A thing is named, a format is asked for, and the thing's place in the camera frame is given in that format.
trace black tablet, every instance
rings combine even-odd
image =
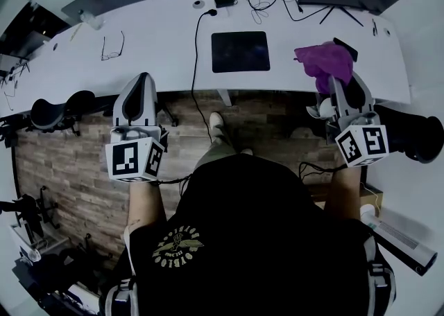
[[[211,47],[214,73],[270,70],[263,31],[214,33]]]

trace white bottle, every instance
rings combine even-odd
[[[103,21],[102,21],[101,17],[95,17],[94,15],[92,15],[87,10],[80,9],[78,11],[78,14],[80,15],[80,19],[84,23],[86,23],[89,26],[91,26],[91,28],[93,28],[94,30],[100,29],[102,27],[102,25],[103,25]]]

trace wooden floor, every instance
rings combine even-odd
[[[233,92],[234,105],[226,107],[215,92],[196,94],[206,118],[213,111],[225,120],[237,150],[251,148],[255,155],[279,162],[297,173],[301,161],[322,167],[336,166],[336,146],[326,146],[310,129],[294,128],[303,115],[298,94],[269,91]],[[210,140],[189,93],[160,94],[179,126],[172,128],[163,114],[159,121],[168,130],[169,148],[160,167],[160,179],[175,179],[192,173],[208,149]],[[110,181],[105,162],[105,144],[110,141],[111,118],[85,116],[81,137],[65,132],[42,134],[20,132],[16,149],[17,175],[21,193],[35,198],[45,185],[45,197],[59,204],[55,220],[73,242],[86,233],[98,251],[114,254],[112,266],[123,251],[121,235],[128,217],[128,185]],[[329,175],[310,175],[305,182],[328,182]],[[176,211],[178,185],[162,185],[167,217]]]

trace monitor stand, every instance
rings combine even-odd
[[[324,17],[324,18],[322,18],[322,20],[321,20],[321,22],[319,23],[319,24],[322,24],[323,22],[324,22],[324,20],[325,20],[325,18],[327,18],[329,15],[330,15],[330,13],[333,11],[333,9],[335,9],[336,8],[336,6],[332,6],[331,8],[330,8],[330,10],[328,11],[328,13],[326,14],[326,16]],[[356,19],[355,17],[353,17],[344,7],[337,7],[337,8],[339,8],[340,10],[342,10],[346,15],[348,15],[350,18],[352,18],[355,22],[357,22],[360,26],[364,26],[358,19]]]

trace black chair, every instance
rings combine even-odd
[[[80,131],[75,130],[74,125],[81,120],[83,114],[90,112],[95,98],[91,91],[78,91],[63,104],[51,104],[39,99],[31,109],[33,127],[42,132],[71,129],[76,136],[80,136]]]
[[[54,229],[60,228],[60,225],[55,225],[48,215],[48,211],[57,209],[58,204],[54,203],[50,207],[44,205],[43,191],[45,189],[45,186],[40,188],[40,198],[37,200],[27,194],[23,194],[20,199],[14,202],[0,202],[0,214],[3,211],[14,211],[19,227],[22,226],[20,220],[26,223],[25,229],[31,244],[34,243],[34,233],[42,238],[44,236],[43,228],[40,224],[41,221],[43,221],[44,224],[49,222]]]
[[[5,141],[5,147],[17,145],[17,131],[32,125],[29,112],[14,114],[0,118],[0,142]]]

